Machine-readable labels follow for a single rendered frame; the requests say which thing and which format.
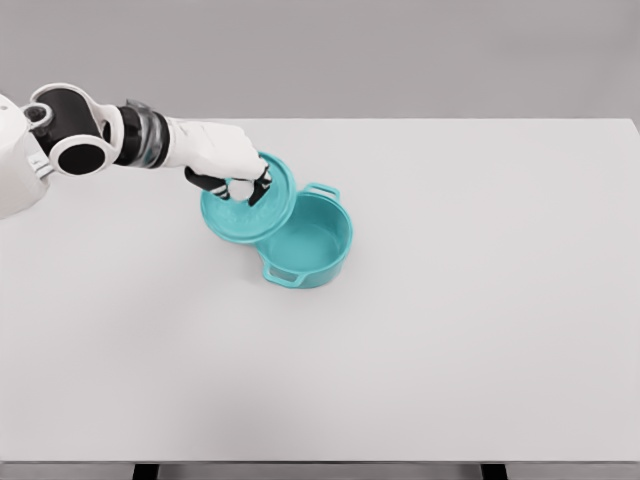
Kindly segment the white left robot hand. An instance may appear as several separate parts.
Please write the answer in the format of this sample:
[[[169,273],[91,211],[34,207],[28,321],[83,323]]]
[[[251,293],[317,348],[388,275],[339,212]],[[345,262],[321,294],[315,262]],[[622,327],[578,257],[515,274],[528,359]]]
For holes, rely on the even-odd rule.
[[[189,121],[181,125],[188,153],[186,179],[222,200],[258,203],[271,187],[269,164],[237,126]]]

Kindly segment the teal pot lid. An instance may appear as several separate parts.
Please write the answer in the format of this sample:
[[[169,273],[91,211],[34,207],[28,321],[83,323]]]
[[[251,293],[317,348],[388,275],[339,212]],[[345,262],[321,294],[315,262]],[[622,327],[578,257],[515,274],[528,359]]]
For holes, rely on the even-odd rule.
[[[201,192],[200,210],[204,223],[225,241],[255,244],[275,233],[293,212],[297,189],[291,170],[276,156],[265,152],[260,152],[260,156],[269,165],[272,182],[254,206]]]

